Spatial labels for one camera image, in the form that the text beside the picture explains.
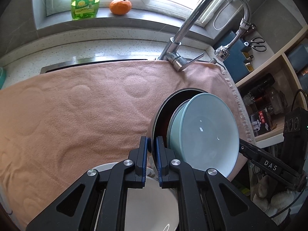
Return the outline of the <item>gloved hand on right gripper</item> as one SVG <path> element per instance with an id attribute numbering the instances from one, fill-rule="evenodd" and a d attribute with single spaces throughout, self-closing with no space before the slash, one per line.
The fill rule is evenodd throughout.
<path id="1" fill-rule="evenodd" d="M 251 200 L 268 217 L 274 216 L 290 205 L 295 198 L 292 191 L 283 189 L 278 182 L 266 175 L 252 187 Z"/>

